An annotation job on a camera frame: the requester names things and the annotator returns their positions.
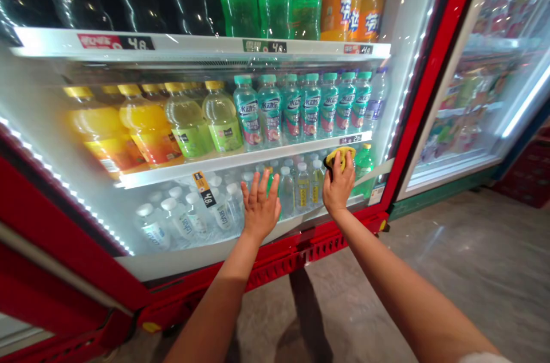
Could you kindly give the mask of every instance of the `gray floor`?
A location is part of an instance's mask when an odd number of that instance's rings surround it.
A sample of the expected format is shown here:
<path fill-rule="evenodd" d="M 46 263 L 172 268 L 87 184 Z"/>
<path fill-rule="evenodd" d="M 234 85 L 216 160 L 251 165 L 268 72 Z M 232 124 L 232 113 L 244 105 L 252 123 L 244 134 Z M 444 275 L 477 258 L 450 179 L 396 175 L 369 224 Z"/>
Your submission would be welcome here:
<path fill-rule="evenodd" d="M 513 362 L 550 362 L 550 212 L 488 190 L 391 223 L 381 239 Z M 160 362 L 140 332 L 115 362 Z M 247 293 L 231 362 L 415 362 L 347 248 Z"/>

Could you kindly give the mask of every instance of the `beverage cooler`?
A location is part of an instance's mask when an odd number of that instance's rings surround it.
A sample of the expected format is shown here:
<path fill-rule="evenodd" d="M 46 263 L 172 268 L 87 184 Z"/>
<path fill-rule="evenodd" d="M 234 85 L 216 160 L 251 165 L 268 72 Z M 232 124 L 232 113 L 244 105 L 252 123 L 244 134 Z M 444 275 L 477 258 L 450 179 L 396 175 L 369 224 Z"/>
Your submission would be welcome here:
<path fill-rule="evenodd" d="M 472 0 L 392 218 L 487 181 L 550 95 L 550 0 Z"/>

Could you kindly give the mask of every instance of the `yellow juice bottle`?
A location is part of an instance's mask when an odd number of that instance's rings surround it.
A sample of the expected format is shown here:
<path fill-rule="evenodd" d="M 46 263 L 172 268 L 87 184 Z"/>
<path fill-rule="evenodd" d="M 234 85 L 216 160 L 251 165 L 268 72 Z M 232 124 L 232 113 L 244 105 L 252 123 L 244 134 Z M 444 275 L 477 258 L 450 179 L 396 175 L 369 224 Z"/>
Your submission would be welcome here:
<path fill-rule="evenodd" d="M 120 120 L 151 168 L 182 164 L 183 155 L 163 108 L 142 97 L 136 84 L 119 85 L 126 101 L 120 107 Z"/>
<path fill-rule="evenodd" d="M 111 177 L 118 179 L 121 174 L 148 169 L 128 129 L 121 124 L 116 108 L 97 101 L 87 86 L 63 90 L 73 99 L 69 112 L 71 126 Z"/>

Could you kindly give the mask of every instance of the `white bottle cap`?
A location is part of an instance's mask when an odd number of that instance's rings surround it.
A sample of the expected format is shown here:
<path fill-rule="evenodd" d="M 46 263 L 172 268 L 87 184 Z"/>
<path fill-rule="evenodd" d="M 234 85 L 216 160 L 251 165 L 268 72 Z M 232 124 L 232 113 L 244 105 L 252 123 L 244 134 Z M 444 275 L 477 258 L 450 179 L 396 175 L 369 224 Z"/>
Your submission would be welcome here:
<path fill-rule="evenodd" d="M 153 205 L 151 203 L 145 203 L 138 207 L 136 214 L 140 217 L 146 217 L 153 212 Z"/>
<path fill-rule="evenodd" d="M 174 197 L 174 198 L 180 198 L 183 194 L 183 190 L 181 187 L 174 187 L 174 188 L 170 188 L 168 190 L 168 194 L 170 194 L 170 197 Z"/>
<path fill-rule="evenodd" d="M 199 195 L 197 193 L 189 193 L 185 196 L 185 201 L 189 204 L 195 204 L 199 200 Z"/>
<path fill-rule="evenodd" d="M 160 206 L 164 208 L 166 211 L 175 209 L 177 205 L 178 205 L 178 202 L 174 197 L 167 198 L 160 204 Z"/>
<path fill-rule="evenodd" d="M 239 189 L 239 187 L 237 186 L 237 183 L 231 183 L 226 188 L 229 194 L 235 194 Z"/>

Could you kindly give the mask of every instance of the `bottle cap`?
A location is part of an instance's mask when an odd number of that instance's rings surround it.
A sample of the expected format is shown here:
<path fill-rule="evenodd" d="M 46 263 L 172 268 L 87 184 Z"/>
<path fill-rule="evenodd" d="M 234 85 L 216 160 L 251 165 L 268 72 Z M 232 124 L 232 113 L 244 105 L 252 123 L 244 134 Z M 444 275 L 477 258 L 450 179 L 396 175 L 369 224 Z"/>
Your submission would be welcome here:
<path fill-rule="evenodd" d="M 235 84 L 252 84 L 250 76 L 235 76 L 233 79 L 235 80 Z"/>
<path fill-rule="evenodd" d="M 92 91 L 86 86 L 75 86 L 75 87 L 63 87 L 63 91 L 69 97 L 73 98 L 90 98 L 93 97 Z"/>
<path fill-rule="evenodd" d="M 177 205 L 178 205 L 178 202 L 173 197 L 167 198 L 160 204 L 160 206 L 166 211 L 175 209 Z"/>
<path fill-rule="evenodd" d="M 338 79 L 337 73 L 324 73 L 323 81 L 336 81 Z"/>
<path fill-rule="evenodd" d="M 116 85 L 102 85 L 101 90 L 105 94 L 120 94 L 119 88 Z"/>
<path fill-rule="evenodd" d="M 174 188 L 170 188 L 168 190 L 168 194 L 170 194 L 170 197 L 174 197 L 174 198 L 180 198 L 183 194 L 183 190 L 181 187 L 174 187 Z"/>
<path fill-rule="evenodd" d="M 277 77 L 273 74 L 264 74 L 260 76 L 260 82 L 276 82 Z"/>
<path fill-rule="evenodd" d="M 138 207 L 136 214 L 140 217 L 148 216 L 153 212 L 153 205 L 151 203 L 145 203 Z"/>
<path fill-rule="evenodd" d="M 362 78 L 364 80 L 370 80 L 371 77 L 372 77 L 372 72 L 370 71 L 365 71 L 357 74 L 357 78 Z"/>
<path fill-rule="evenodd" d="M 195 204 L 199 200 L 199 195 L 197 193 L 189 193 L 185 196 L 185 201 L 189 204 Z"/>
<path fill-rule="evenodd" d="M 126 95 L 126 96 L 132 96 L 132 95 L 141 95 L 142 92 L 139 90 L 139 87 L 137 84 L 123 84 L 119 85 L 119 91 Z"/>
<path fill-rule="evenodd" d="M 223 89 L 223 81 L 206 81 L 206 88 L 209 90 Z"/>
<path fill-rule="evenodd" d="M 353 80 L 355 78 L 355 73 L 343 73 L 342 80 Z"/>

